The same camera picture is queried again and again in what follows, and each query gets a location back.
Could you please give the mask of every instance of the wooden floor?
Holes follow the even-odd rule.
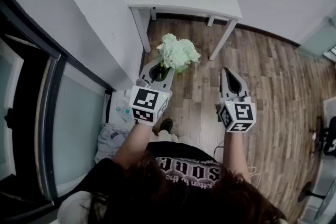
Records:
[[[158,19],[150,28],[152,51],[148,63],[158,55],[156,46],[167,33],[190,39],[202,55],[174,77],[173,97],[161,120],[174,120],[173,133],[188,135],[213,156],[224,139],[224,127],[217,121],[218,76],[223,67],[237,71],[248,84],[257,104],[257,123],[244,138],[249,166],[261,173],[259,190],[296,223],[304,203],[297,197],[302,186],[315,180],[319,156],[310,156],[311,135],[322,101],[336,95],[333,64],[314,60],[285,44],[254,32],[235,29],[217,58],[209,52],[220,40],[224,26],[207,27],[203,22]],[[221,159],[223,150],[216,152]]]

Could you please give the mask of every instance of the sliding door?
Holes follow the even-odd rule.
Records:
[[[23,62],[23,59],[0,38],[0,180],[9,175],[16,175],[11,109]]]
[[[57,95],[53,163],[58,197],[72,190],[95,165],[105,88],[65,65]]]

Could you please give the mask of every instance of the baseboard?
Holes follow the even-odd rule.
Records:
[[[176,14],[176,13],[157,13],[156,17],[157,18],[162,18],[162,19],[194,20],[194,21],[197,21],[197,22],[204,22],[204,23],[207,23],[207,21],[208,21],[208,17],[195,16],[195,15],[184,15],[184,14]],[[219,24],[219,25],[226,25],[226,22],[227,21],[225,21],[225,20],[219,20],[219,19],[214,20],[214,24]],[[259,28],[256,28],[256,27],[243,25],[243,24],[237,24],[236,28],[251,31],[251,32],[255,32],[255,33],[262,34],[264,36],[268,36],[268,37],[271,37],[271,38],[275,38],[275,39],[278,39],[282,42],[291,44],[292,46],[294,46],[296,48],[301,46],[300,44],[298,44],[298,43],[296,43],[296,42],[294,42],[290,39],[287,39],[285,37],[281,37],[279,35],[273,34],[271,32],[268,32],[268,31],[265,31],[265,30],[262,30],[262,29],[259,29]]]

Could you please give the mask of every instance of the hydrangea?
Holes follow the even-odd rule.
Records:
[[[166,68],[175,68],[177,72],[186,69],[191,62],[198,62],[201,56],[188,39],[177,40],[173,34],[162,37],[162,43],[157,46]]]

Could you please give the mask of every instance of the sneaker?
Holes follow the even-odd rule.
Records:
[[[168,118],[161,123],[159,131],[166,130],[167,132],[171,133],[172,128],[173,128],[173,120]]]

